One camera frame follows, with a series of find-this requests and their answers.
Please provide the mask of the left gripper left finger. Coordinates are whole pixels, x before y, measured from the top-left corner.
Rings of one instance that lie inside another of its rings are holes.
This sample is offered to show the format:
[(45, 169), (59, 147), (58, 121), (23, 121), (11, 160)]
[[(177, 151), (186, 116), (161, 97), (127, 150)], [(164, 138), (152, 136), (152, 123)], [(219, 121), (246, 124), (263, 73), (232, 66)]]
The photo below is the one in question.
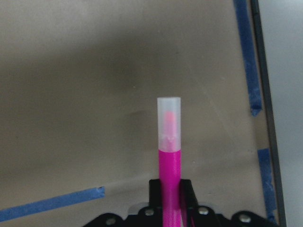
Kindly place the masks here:
[(149, 181), (149, 206), (162, 209), (161, 183), (159, 179)]

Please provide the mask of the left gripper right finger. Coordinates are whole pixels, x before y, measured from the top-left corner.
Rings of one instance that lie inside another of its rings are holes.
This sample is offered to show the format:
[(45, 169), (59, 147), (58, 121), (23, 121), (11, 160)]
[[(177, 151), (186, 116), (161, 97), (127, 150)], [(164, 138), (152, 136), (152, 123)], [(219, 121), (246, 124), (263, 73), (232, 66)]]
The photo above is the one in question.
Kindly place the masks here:
[(198, 206), (191, 180), (181, 179), (179, 184), (179, 198), (181, 210), (193, 210)]

